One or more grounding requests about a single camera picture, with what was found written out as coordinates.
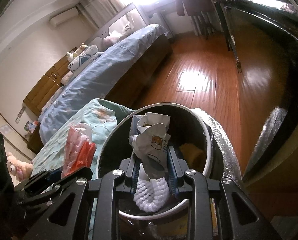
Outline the white foam fruit net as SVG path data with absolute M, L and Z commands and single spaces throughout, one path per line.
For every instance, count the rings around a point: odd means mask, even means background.
M 133 201 L 145 213 L 159 211 L 170 196 L 168 183 L 164 177 L 150 179 L 147 174 L 140 174 Z

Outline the white round trash bin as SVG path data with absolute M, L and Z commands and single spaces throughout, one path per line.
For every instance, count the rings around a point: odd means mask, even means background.
M 166 102 L 133 111 L 117 124 L 106 139 L 97 159 L 98 178 L 118 168 L 124 159 L 132 156 L 130 137 L 140 133 L 138 122 L 148 113 L 170 116 L 166 126 L 166 135 L 169 135 L 170 139 L 162 138 L 157 132 L 148 137 L 150 163 L 158 169 L 158 174 L 165 171 L 167 177 L 170 175 L 167 152 L 169 146 L 172 146 L 176 156 L 184 159 L 189 168 L 209 177 L 213 163 L 212 140 L 207 125 L 198 112 L 197 108 L 189 109 L 180 104 Z

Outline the green floral bed sheet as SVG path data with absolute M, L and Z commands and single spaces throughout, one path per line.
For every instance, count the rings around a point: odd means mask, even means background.
M 93 175 L 94 153 L 99 152 L 110 132 L 133 111 L 125 106 L 94 99 L 70 118 L 45 144 L 33 160 L 33 175 L 72 167 L 83 157 L 82 171 L 66 180 L 64 194 L 47 207 L 24 239 L 86 239 L 89 220 L 94 219 L 93 239 L 119 239 L 118 200 L 114 187 L 123 176 L 109 173 L 104 181 L 79 179 Z

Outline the blue bed with quilt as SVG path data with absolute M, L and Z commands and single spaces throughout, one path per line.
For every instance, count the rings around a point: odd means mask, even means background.
M 120 78 L 167 29 L 150 24 L 109 47 L 73 78 L 39 116 L 39 134 L 43 144 L 90 100 L 105 98 Z

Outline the wooden headboard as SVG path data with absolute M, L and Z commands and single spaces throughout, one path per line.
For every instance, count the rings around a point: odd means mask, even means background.
M 61 79 L 69 72 L 67 55 L 57 61 L 36 83 L 24 98 L 23 103 L 36 116 L 55 92 L 62 86 Z

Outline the patterned white blue pillow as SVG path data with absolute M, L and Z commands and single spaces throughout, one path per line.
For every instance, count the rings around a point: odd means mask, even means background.
M 68 69 L 76 77 L 93 61 L 101 57 L 102 54 L 103 52 L 99 51 L 96 44 L 88 46 L 78 57 L 69 62 Z

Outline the small plush toys on headboard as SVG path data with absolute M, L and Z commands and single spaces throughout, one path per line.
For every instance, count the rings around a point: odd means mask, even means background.
M 85 45 L 84 43 L 79 46 L 75 51 L 72 52 L 67 52 L 67 60 L 68 62 L 72 62 L 73 59 L 75 59 L 76 57 L 78 57 L 84 50 L 86 50 L 88 48 L 88 45 Z

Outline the pink red plastic bag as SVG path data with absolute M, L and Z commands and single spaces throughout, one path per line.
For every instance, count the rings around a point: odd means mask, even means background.
M 69 176 L 79 168 L 90 168 L 95 152 L 96 143 L 92 142 L 91 126 L 84 123 L 70 126 L 61 178 Z

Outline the silver foil insulation bag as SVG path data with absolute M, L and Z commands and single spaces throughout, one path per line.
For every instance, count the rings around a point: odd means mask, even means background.
M 223 156 L 223 176 L 231 178 L 240 187 L 243 186 L 242 165 L 239 163 L 242 157 L 250 157 L 246 167 L 246 175 L 252 177 L 262 164 L 273 158 L 284 144 L 279 136 L 282 134 L 283 121 L 287 115 L 285 109 L 275 107 L 266 119 L 256 145 L 251 155 L 242 151 L 242 129 L 237 133 L 228 135 L 221 124 L 212 116 L 200 108 L 194 108 L 198 118 L 205 122 L 211 129 L 214 141 L 217 143 Z

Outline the printed paper wrapper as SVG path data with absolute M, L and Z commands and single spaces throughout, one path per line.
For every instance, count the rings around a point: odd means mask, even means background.
M 152 112 L 132 116 L 129 144 L 150 179 L 162 178 L 167 172 L 170 119 L 169 115 Z

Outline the white wall air conditioner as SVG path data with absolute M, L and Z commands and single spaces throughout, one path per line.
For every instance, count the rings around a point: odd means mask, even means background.
M 76 8 L 72 8 L 62 12 L 61 14 L 56 15 L 55 17 L 51 18 L 49 23 L 55 28 L 58 25 L 70 20 L 73 17 L 78 16 L 78 10 Z

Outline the white baby crib rail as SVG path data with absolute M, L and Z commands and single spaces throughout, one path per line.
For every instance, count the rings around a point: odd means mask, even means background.
M 113 31 L 123 34 L 125 26 L 130 23 L 130 28 L 134 31 L 149 25 L 148 16 L 144 13 L 141 6 L 130 3 L 115 14 L 107 23 L 91 35 L 84 43 L 87 45 L 95 44 L 98 38 L 106 38 Z

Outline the cream teddy bear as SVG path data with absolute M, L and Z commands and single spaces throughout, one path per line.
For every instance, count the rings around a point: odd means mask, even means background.
M 15 176 L 18 181 L 22 182 L 31 177 L 34 166 L 31 163 L 18 160 L 11 152 L 8 152 L 7 168 L 12 176 Z

